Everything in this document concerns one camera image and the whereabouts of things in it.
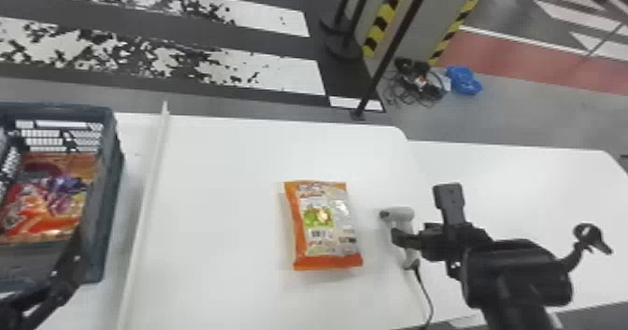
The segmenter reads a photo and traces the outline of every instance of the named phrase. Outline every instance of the red floor marking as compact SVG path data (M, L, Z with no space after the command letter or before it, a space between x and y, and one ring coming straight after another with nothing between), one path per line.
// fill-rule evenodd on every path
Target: red floor marking
M628 63L459 31L438 61L480 74L628 95Z

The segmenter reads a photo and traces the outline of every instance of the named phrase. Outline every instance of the black pole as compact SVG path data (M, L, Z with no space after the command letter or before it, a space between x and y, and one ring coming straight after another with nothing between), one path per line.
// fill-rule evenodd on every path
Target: black pole
M419 8L421 8L421 6L423 5L424 1L425 0L412 0L412 3L410 4L410 7L407 10L406 16L404 17L404 19L401 21L401 24L399 25L399 30L397 30L397 33L394 34L394 37L392 38L391 46L388 48L388 50L386 50L386 53L384 54L384 57L381 60L381 63L379 63L378 69L376 70L375 75L373 75L373 78L371 79L371 83L369 84L366 93L362 97L360 104L358 105L356 109L350 110L351 118L354 119L355 121L364 120L364 109L366 108L366 104L368 103L368 100L371 99L371 95L373 94L373 92L377 91L381 77L384 76L384 73L388 69L388 64L391 63L391 60L393 59L394 54L397 52L397 49L399 48L399 45L401 44L401 40L404 39L407 29L410 27L410 24L414 21L414 18L417 16L417 12L419 11Z
M347 9L347 3L349 0L340 0L338 8L335 10L334 17L327 13L321 17L320 22L323 29L330 34L346 34L348 32L347 24L343 23L343 17L345 16L345 9Z
M336 59L356 62L362 58L362 46L355 40L355 29L362 17L367 0L358 0L351 16L349 31L343 36L328 36L325 38L327 51Z
M345 39L342 41L342 47L346 48L349 46L349 43L354 38L353 34L355 34L355 29L358 27L358 22L360 22L360 17L362 17L362 12L364 11L364 6L366 5L367 0L358 0L358 4L355 6L355 10L353 11L353 17L351 17L351 25L349 27L349 33L345 35Z
M342 21L342 17L345 15L345 9L347 8L347 3L349 0L340 0L340 4L338 4L338 10L335 11L334 15L334 24L338 25Z

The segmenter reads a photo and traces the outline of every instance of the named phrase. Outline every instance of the orange snack bag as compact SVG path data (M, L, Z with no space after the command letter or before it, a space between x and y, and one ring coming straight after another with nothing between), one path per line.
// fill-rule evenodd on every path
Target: orange snack bag
M294 270L362 266L344 182L284 182L293 216Z
M66 239L79 224L94 180L86 153L25 153L22 174L0 209L0 244Z

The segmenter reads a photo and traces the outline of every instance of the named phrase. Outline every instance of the white countertop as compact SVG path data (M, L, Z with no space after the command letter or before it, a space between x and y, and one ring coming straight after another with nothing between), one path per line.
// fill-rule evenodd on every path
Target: white countertop
M577 309L626 300L621 249L628 177L600 151L408 142L394 128L171 117L150 214L135 246L159 117L117 114L125 169L105 279L81 287L42 329L323 327L387 329L422 323L427 307L400 269L378 211L410 206L416 227L440 222L431 186L460 181L466 217L494 238L530 238L557 256L579 222L603 228L611 257L584 256L573 273ZM281 183L348 184L364 267L295 272ZM476 314L442 264L423 262L435 322ZM126 297L121 301L126 282Z
M602 229L613 254L585 252L570 274L572 303L555 311L628 300L624 276L628 267L628 175L610 155L443 142L412 141L410 146L428 185L462 183L466 219L495 239L528 238L563 258L576 242L572 230L577 224L592 222ZM440 216L430 219L441 221ZM457 288L460 294L458 282L444 275L435 280L440 290L447 285L447 290ZM462 296L457 304L450 303L451 307L463 305Z
M378 218L390 206L431 206L401 131L172 117L165 143L121 328L386 329L425 319ZM363 267L293 271L282 182L294 179L348 184Z

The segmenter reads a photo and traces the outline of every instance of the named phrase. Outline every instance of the black basket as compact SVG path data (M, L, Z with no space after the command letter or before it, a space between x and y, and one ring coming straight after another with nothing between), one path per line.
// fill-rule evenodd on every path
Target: black basket
M87 192L80 222L85 250L92 265L85 282L99 282L105 273L124 157L109 108L67 104L0 103L0 125L14 130L16 121L57 121L102 124L93 183ZM16 291L44 281L67 241L0 245L0 292Z

